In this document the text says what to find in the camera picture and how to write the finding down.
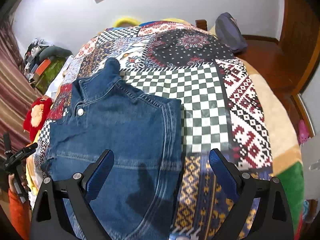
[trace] green and white checkered fabric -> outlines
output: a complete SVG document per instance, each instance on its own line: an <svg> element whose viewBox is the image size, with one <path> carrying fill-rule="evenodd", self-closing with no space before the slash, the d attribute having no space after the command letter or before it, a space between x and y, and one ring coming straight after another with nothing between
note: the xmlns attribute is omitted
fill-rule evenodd
<svg viewBox="0 0 320 240"><path fill-rule="evenodd" d="M128 84L143 92L181 100L182 151L228 149L227 118L216 67L166 71L121 71Z"/></svg>

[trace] red plush toy with orange belly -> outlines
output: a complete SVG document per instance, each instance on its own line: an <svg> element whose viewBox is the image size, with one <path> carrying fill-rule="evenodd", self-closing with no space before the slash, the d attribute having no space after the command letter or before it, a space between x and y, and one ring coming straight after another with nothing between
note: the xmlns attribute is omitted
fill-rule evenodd
<svg viewBox="0 0 320 240"><path fill-rule="evenodd" d="M24 130L29 131L30 141L33 142L38 131L43 127L44 121L50 112L52 99L48 96L43 96L34 101L31 109L28 111L23 122Z"/></svg>

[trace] pile of clothes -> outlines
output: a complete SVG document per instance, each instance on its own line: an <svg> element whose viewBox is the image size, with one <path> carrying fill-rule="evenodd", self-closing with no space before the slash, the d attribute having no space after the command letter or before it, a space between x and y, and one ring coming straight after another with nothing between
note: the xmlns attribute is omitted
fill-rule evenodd
<svg viewBox="0 0 320 240"><path fill-rule="evenodd" d="M72 52L68 49L54 46L43 39L34 39L25 53L24 76L32 87L44 94L70 55Z"/></svg>

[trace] denim jacket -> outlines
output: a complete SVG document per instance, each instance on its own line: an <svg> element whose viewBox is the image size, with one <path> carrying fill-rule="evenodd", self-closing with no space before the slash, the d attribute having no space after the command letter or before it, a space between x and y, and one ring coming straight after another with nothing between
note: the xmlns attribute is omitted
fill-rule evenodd
<svg viewBox="0 0 320 240"><path fill-rule="evenodd" d="M53 180L68 179L111 149L115 164L92 210L113 240L165 240L181 171L181 101L126 84L119 68L110 58L72 83L67 114L51 123L43 168ZM81 237L69 201L66 209Z"/></svg>

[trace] pink curtain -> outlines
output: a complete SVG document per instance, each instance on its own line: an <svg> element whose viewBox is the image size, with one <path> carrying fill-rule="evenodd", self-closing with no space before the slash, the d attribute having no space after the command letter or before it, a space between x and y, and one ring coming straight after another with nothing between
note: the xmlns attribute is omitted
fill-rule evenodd
<svg viewBox="0 0 320 240"><path fill-rule="evenodd" d="M23 120L32 102L41 94L35 91L23 74L23 60L12 32L12 21L0 27L0 155L4 156L3 133L9 132L12 149L17 151L29 142Z"/></svg>

